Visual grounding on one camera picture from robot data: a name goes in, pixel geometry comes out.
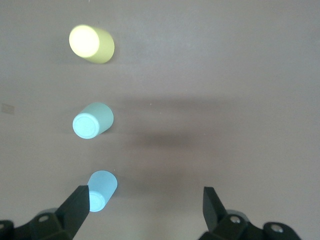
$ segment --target screw hole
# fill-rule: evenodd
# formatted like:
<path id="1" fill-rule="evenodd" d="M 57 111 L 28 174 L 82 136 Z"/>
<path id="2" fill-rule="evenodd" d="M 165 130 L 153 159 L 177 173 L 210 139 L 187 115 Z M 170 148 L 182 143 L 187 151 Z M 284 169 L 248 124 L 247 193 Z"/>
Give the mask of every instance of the screw hole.
<path id="1" fill-rule="evenodd" d="M 39 218 L 39 222 L 42 223 L 42 222 L 45 222 L 49 219 L 49 217 L 47 215 L 44 215 L 42 217 Z"/>
<path id="2" fill-rule="evenodd" d="M 240 218 L 238 218 L 237 216 L 232 216 L 230 217 L 231 222 L 233 222 L 234 224 L 239 224 L 241 223 Z"/>
<path id="3" fill-rule="evenodd" d="M 283 233 L 284 232 L 284 229 L 281 226 L 277 225 L 277 224 L 272 224 L 271 225 L 271 229 L 273 231 L 275 231 L 276 233 Z"/>

